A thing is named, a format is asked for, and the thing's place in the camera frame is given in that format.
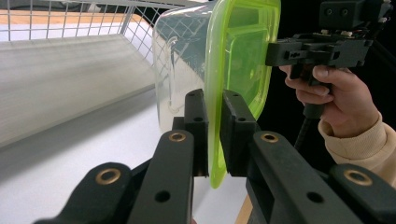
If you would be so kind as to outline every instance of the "transparent plastic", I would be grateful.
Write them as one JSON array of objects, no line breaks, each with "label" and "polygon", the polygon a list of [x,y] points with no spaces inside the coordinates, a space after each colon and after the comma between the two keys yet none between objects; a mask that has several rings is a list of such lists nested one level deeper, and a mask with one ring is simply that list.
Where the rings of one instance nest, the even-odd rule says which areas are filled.
[{"label": "transparent plastic", "polygon": [[169,10],[154,27],[156,91],[163,132],[183,116],[187,92],[203,89],[209,118],[211,186],[226,174],[219,141],[223,90],[236,91],[257,118],[265,104],[271,67],[267,45],[276,41],[280,0],[219,0]]}]

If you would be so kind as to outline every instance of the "human hand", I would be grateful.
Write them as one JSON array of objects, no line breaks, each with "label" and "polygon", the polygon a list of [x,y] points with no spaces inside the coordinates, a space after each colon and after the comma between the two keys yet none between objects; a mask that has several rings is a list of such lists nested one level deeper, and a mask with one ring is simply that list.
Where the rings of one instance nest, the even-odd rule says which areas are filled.
[{"label": "human hand", "polygon": [[325,104],[321,119],[332,126],[335,137],[354,137],[370,129],[378,121],[378,112],[367,86],[348,69],[324,65],[315,66],[312,73],[322,83],[331,83],[332,90],[324,86],[308,86],[301,78],[290,79],[291,66],[280,66],[285,72],[285,83],[296,90],[303,104]]}]

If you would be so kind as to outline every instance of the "green container lid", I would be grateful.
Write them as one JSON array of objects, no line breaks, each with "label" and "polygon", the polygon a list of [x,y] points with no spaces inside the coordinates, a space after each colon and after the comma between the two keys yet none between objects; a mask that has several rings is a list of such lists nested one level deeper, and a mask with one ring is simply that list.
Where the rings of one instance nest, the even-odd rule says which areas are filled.
[{"label": "green container lid", "polygon": [[253,116],[259,117],[271,76],[266,50],[276,41],[279,17],[280,0],[219,0],[213,8],[206,36],[204,93],[214,189],[227,173],[219,140],[222,92],[241,94]]}]

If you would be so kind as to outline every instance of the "sleeve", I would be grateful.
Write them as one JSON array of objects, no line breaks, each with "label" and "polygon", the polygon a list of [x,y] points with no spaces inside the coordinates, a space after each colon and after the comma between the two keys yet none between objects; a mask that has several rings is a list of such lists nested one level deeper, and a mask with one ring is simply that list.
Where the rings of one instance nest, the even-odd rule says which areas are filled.
[{"label": "sleeve", "polygon": [[365,133],[351,138],[332,136],[332,127],[321,120],[318,130],[336,163],[351,163],[381,176],[396,188],[396,132],[379,116]]}]

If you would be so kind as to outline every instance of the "wooden edge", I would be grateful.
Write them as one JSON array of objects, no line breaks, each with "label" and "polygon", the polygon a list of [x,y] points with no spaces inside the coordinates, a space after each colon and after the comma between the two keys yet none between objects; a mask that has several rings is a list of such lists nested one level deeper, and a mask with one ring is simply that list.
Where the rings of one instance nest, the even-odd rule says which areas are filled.
[{"label": "wooden edge", "polygon": [[253,205],[247,195],[244,203],[242,204],[241,210],[239,211],[238,217],[236,218],[235,224],[247,224],[252,210]]},{"label": "wooden edge", "polygon": [[[23,11],[23,10],[0,10],[0,24],[64,24],[64,23],[102,23],[123,22],[123,13],[99,13],[99,12],[59,12],[59,11]],[[139,15],[133,14],[131,21],[144,21]]]}]

